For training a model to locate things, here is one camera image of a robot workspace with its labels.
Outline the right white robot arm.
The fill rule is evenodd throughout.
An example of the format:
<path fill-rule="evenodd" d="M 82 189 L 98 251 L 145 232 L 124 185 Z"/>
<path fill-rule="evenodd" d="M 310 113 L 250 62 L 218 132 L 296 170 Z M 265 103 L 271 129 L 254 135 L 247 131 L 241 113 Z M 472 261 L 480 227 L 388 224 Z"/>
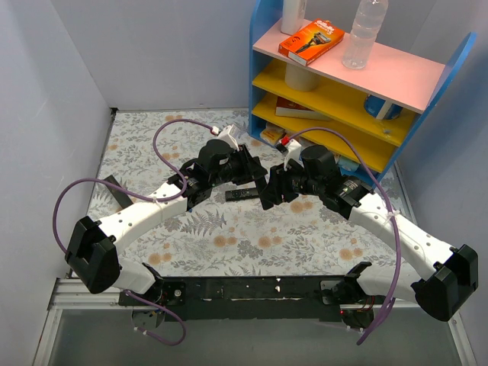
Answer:
<path fill-rule="evenodd" d="M 456 248 L 436 239 L 395 212 L 385 198 L 360 178 L 344 176 L 324 146 L 303 148 L 296 140 L 280 143 L 284 162 L 271 167 L 260 194 L 268 207 L 301 194 L 318 197 L 345 220 L 363 227 L 395 250 L 399 265 L 388 275 L 372 269 L 349 272 L 346 297 L 362 303 L 370 296 L 391 296 L 417 303 L 428 315 L 449 321 L 478 287 L 478 254 L 468 245 Z"/>

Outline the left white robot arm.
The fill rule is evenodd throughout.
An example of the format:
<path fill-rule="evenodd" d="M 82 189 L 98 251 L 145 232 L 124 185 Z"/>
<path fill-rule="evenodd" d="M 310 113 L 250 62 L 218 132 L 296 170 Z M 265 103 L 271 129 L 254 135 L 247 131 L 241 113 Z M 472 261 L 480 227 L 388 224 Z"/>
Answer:
<path fill-rule="evenodd" d="M 262 190 L 266 174 L 246 146 L 231 147 L 223 140 L 210 140 L 196 159 L 184 164 L 148 201 L 131 204 L 97 221 L 80 219 L 69 241 L 66 262 L 92 294 L 118 287 L 135 292 L 144 304 L 153 305 L 162 296 L 155 273 L 146 265 L 124 262 L 120 254 L 165 220 L 208 199 L 215 187 L 229 182 L 255 182 Z"/>

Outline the black remote control body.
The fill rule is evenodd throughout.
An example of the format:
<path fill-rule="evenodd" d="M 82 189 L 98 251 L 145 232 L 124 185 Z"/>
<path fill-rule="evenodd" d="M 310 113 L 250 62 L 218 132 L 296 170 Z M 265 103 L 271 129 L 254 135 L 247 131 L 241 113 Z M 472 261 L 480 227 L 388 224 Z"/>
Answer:
<path fill-rule="evenodd" d="M 262 176 L 260 178 L 257 178 L 255 180 L 255 185 L 256 185 L 256 188 L 258 190 L 259 197 L 261 199 L 263 199 L 265 197 L 264 196 L 264 192 L 265 192 L 265 189 L 267 187 L 267 181 L 266 181 L 265 176 Z"/>

